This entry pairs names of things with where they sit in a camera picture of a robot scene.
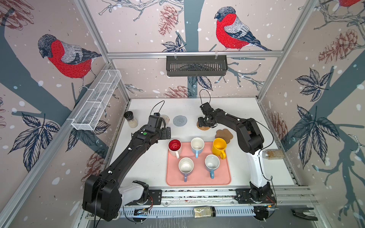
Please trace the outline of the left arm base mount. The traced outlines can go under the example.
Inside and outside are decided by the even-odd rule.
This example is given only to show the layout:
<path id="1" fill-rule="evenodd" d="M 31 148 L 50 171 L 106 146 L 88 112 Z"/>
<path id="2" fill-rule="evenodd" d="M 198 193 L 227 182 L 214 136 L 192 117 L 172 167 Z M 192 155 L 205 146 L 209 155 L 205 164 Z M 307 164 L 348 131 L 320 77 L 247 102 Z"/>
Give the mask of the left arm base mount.
<path id="1" fill-rule="evenodd" d="M 141 202 L 140 200 L 132 201 L 126 206 L 155 206 L 161 205 L 162 201 L 162 190 L 149 190 L 148 196 L 145 202 Z"/>

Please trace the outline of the white mug light-blue handle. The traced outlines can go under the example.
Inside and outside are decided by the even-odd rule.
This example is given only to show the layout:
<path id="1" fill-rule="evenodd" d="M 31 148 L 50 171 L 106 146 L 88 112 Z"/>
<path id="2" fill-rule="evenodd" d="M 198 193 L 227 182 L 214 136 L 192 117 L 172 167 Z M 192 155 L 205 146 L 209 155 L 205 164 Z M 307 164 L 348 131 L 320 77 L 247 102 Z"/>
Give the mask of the white mug light-blue handle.
<path id="1" fill-rule="evenodd" d="M 191 140 L 191 150 L 194 153 L 195 157 L 198 158 L 204 149 L 205 143 L 204 140 L 196 137 Z"/>

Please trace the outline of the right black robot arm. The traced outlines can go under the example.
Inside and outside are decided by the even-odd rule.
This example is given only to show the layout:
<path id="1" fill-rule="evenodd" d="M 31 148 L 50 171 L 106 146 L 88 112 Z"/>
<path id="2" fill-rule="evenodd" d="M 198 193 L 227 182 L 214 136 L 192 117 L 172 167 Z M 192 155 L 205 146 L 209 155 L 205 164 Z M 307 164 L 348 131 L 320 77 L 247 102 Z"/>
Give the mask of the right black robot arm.
<path id="1" fill-rule="evenodd" d="M 254 202 L 267 199 L 272 194 L 272 189 L 261 164 L 264 138 L 256 120 L 239 118 L 219 108 L 214 110 L 209 103 L 202 104 L 200 110 L 203 113 L 203 117 L 198 118 L 200 127 L 214 128 L 217 124 L 223 124 L 236 132 L 238 145 L 248 157 L 251 199 Z"/>

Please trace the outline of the tan cork round coaster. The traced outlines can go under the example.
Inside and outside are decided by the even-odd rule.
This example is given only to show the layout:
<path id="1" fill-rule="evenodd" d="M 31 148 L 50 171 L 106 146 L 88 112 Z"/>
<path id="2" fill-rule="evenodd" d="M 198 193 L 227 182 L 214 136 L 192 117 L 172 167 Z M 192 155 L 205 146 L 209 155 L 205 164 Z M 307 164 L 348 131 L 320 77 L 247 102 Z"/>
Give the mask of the tan cork round coaster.
<path id="1" fill-rule="evenodd" d="M 198 129 L 200 129 L 200 130 L 202 130 L 202 131 L 207 131 L 207 130 L 209 130 L 210 129 L 210 127 L 206 127 L 206 126 L 199 126 L 199 123 L 197 122 L 197 128 Z"/>

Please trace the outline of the yellow mug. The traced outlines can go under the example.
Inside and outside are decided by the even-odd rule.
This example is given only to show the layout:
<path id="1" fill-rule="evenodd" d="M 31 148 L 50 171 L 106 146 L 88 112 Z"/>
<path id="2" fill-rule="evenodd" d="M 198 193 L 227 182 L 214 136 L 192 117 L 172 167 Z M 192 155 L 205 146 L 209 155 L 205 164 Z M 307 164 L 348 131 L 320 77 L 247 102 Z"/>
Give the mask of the yellow mug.
<path id="1" fill-rule="evenodd" d="M 227 148 L 227 143 L 224 139 L 222 138 L 216 138 L 213 141 L 213 145 L 212 145 L 212 153 L 217 156 L 220 157 L 222 160 L 226 159 L 226 150 Z"/>

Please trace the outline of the brown flower-shaped coaster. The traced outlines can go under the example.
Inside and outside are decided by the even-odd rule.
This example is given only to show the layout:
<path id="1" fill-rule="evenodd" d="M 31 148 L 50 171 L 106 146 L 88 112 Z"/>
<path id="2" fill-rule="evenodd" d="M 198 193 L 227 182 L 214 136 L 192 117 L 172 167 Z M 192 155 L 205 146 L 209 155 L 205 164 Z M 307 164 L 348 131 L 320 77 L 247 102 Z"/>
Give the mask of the brown flower-shaped coaster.
<path id="1" fill-rule="evenodd" d="M 233 139 L 233 134 L 228 129 L 217 130 L 215 138 L 221 138 L 229 144 L 231 139 Z"/>

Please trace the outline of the grey woven round coaster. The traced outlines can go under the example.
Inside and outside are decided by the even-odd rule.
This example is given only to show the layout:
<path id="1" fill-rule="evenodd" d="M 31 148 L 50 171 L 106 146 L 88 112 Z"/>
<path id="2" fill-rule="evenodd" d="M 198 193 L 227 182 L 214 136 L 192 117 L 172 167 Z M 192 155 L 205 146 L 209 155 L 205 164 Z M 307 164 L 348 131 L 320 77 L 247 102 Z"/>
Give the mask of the grey woven round coaster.
<path id="1" fill-rule="evenodd" d="M 182 127 L 187 124 L 187 117 L 183 115 L 178 115 L 173 119 L 173 124 L 178 127 Z"/>

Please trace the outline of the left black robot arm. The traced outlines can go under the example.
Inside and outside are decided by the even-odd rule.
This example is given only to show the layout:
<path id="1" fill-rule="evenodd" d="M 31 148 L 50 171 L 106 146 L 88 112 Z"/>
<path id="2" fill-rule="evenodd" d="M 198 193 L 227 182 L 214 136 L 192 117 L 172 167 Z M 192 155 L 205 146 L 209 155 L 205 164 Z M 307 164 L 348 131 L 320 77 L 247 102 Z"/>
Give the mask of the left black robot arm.
<path id="1" fill-rule="evenodd" d="M 171 138 L 171 128 L 159 113 L 149 116 L 148 123 L 136 131 L 118 158 L 98 176 L 90 175 L 85 182 L 82 208 L 95 216 L 111 221 L 120 208 L 130 202 L 148 201 L 149 186 L 135 180 L 129 186 L 121 183 L 136 161 L 159 140 Z"/>

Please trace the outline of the multicolour woven round coaster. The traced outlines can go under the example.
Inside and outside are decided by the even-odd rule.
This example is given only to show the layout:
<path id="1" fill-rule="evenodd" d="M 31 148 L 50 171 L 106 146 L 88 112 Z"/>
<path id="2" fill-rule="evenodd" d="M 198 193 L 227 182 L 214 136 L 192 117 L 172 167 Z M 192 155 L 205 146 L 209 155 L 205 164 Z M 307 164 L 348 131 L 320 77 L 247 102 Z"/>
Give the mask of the multicolour woven round coaster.
<path id="1" fill-rule="evenodd" d="M 161 115 L 161 117 L 164 119 L 166 125 L 168 125 L 170 122 L 170 118 L 167 115 Z"/>

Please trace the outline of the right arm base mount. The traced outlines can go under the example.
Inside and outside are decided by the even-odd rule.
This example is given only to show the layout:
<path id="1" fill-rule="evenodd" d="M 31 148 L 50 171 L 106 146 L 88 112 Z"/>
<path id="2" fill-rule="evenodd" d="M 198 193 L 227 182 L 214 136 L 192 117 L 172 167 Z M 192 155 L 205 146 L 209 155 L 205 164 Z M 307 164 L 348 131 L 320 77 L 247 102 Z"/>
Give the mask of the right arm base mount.
<path id="1" fill-rule="evenodd" d="M 256 191 L 252 189 L 236 189 L 236 196 L 234 199 L 239 204 L 276 204 L 277 200 L 275 198 L 272 189 L 264 191 Z"/>

